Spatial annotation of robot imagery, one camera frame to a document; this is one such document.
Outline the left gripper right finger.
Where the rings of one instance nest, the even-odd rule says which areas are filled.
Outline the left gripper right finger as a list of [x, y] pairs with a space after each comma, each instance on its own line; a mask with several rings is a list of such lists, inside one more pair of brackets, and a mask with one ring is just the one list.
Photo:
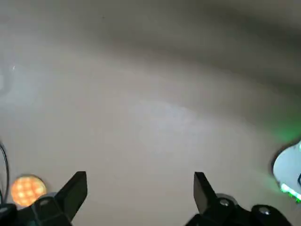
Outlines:
[[194, 173], [193, 197], [198, 209], [187, 226], [290, 226], [276, 208], [257, 204], [251, 210], [242, 208], [234, 199], [218, 196], [203, 172]]

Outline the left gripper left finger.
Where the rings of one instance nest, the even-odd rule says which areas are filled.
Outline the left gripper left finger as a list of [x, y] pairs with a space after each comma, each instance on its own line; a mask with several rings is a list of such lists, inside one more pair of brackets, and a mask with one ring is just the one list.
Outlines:
[[2, 226], [71, 226], [87, 197], [87, 174], [76, 172], [57, 192], [41, 196], [33, 204], [18, 210], [15, 204], [0, 205]]

